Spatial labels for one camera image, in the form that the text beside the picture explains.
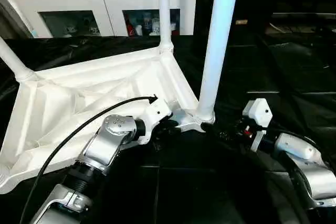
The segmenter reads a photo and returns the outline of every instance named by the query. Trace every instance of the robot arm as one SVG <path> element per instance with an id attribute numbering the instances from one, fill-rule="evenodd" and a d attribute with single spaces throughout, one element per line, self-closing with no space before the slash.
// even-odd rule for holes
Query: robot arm
<path id="1" fill-rule="evenodd" d="M 271 154 L 287 170 L 306 209 L 336 206 L 336 176 L 321 152 L 304 139 L 287 133 L 270 140 L 265 128 L 271 119 L 266 99 L 249 101 L 243 111 L 239 135 L 245 137 L 244 142 L 252 151 Z M 254 132 L 253 128 L 260 126 L 262 130 Z"/>
<path id="2" fill-rule="evenodd" d="M 170 116 L 160 99 L 151 103 L 138 118 L 110 115 L 79 154 L 62 184 L 58 184 L 34 215 L 31 224 L 79 223 L 92 206 L 118 153 L 146 144 L 153 128 Z"/>

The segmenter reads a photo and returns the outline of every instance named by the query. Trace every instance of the black cable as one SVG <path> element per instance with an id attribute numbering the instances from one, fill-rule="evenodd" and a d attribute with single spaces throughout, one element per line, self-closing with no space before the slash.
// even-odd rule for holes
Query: black cable
<path id="1" fill-rule="evenodd" d="M 44 171 L 46 170 L 46 168 L 48 167 L 50 161 L 53 159 L 53 157 L 55 157 L 55 155 L 57 154 L 57 152 L 71 139 L 73 138 L 73 136 L 75 136 L 79 131 L 81 131 L 84 127 L 86 127 L 89 123 L 91 123 L 92 121 L 94 121 L 95 119 L 101 117 L 102 115 L 104 115 L 105 113 L 119 107 L 122 106 L 126 103 L 129 102 L 133 102 L 133 101 L 138 101 L 138 100 L 149 100 L 150 103 L 154 102 L 157 99 L 157 97 L 136 97 L 136 98 L 131 98 L 122 102 L 119 102 L 111 107 L 108 107 L 107 109 L 101 111 L 100 113 L 98 113 L 97 115 L 94 115 L 93 117 L 91 117 L 89 120 L 87 120 L 85 123 L 83 123 L 82 125 L 80 125 L 77 129 L 75 129 L 66 139 L 64 139 L 55 149 L 54 151 L 50 154 L 50 156 L 47 158 L 47 160 L 44 162 L 43 166 L 41 167 L 40 171 L 38 172 L 34 184 L 32 186 L 32 189 L 30 190 L 30 193 L 28 195 L 25 207 L 22 211 L 21 214 L 21 219 L 20 219 L 20 223 L 19 224 L 23 224 L 23 221 L 25 219 L 25 215 L 28 209 L 28 205 L 29 202 L 32 198 L 32 195 L 34 193 L 35 188 L 37 187 L 37 184 L 39 183 L 39 181 L 42 178 L 42 175 L 44 173 Z"/>

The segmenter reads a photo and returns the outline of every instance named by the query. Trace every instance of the cable connector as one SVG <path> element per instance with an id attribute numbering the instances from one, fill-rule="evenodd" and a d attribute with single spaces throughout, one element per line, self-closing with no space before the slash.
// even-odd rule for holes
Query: cable connector
<path id="1" fill-rule="evenodd" d="M 153 97 L 148 97 L 149 104 L 152 104 L 152 103 L 155 102 L 157 99 L 158 99 L 158 97 L 156 96 L 156 94 L 154 94 Z"/>

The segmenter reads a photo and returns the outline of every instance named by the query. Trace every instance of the cabinet door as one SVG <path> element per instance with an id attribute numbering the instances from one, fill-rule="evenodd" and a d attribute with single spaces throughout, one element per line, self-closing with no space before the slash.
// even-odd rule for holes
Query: cabinet door
<path id="1" fill-rule="evenodd" d="M 104 0 L 17 0 L 37 37 L 114 35 Z"/>
<path id="2" fill-rule="evenodd" d="M 105 0 L 116 36 L 159 35 L 159 0 Z M 172 35 L 192 35 L 196 0 L 170 0 Z"/>

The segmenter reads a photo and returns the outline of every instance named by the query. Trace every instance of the white plastic part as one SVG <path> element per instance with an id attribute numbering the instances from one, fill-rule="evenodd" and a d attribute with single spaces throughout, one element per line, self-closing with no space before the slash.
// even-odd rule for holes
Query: white plastic part
<path id="1" fill-rule="evenodd" d="M 268 127 L 272 120 L 272 112 L 265 98 L 250 100 L 243 109 L 243 116 L 253 119 L 258 125 Z M 251 145 L 251 151 L 257 152 L 259 144 L 266 134 L 265 130 L 258 131 Z"/>
<path id="2" fill-rule="evenodd" d="M 0 37 L 0 58 L 13 71 L 17 81 L 24 81 L 34 77 L 34 72 L 27 68 L 16 56 L 6 42 Z"/>
<path id="3" fill-rule="evenodd" d="M 214 0 L 196 115 L 214 122 L 214 106 L 236 0 Z"/>
<path id="4" fill-rule="evenodd" d="M 268 127 L 273 114 L 265 98 L 248 101 L 243 110 L 243 115 L 256 121 L 262 127 Z"/>
<path id="5" fill-rule="evenodd" d="M 167 116 L 172 114 L 172 110 L 163 99 L 157 99 L 152 104 L 148 105 L 139 118 L 144 122 L 146 128 L 145 136 L 140 136 L 139 144 L 146 144 L 149 142 L 152 131 L 159 122 Z"/>
<path id="6" fill-rule="evenodd" d="M 169 0 L 160 0 L 160 52 L 173 51 Z"/>
<path id="7" fill-rule="evenodd" d="M 173 54 L 151 48 L 36 72 L 20 83 L 0 152 L 0 194 L 37 175 L 53 149 L 103 109 L 125 99 L 154 95 L 172 108 L 196 110 L 197 98 Z M 109 114 L 139 116 L 148 101 L 123 105 L 80 131 L 47 172 L 70 165 Z"/>

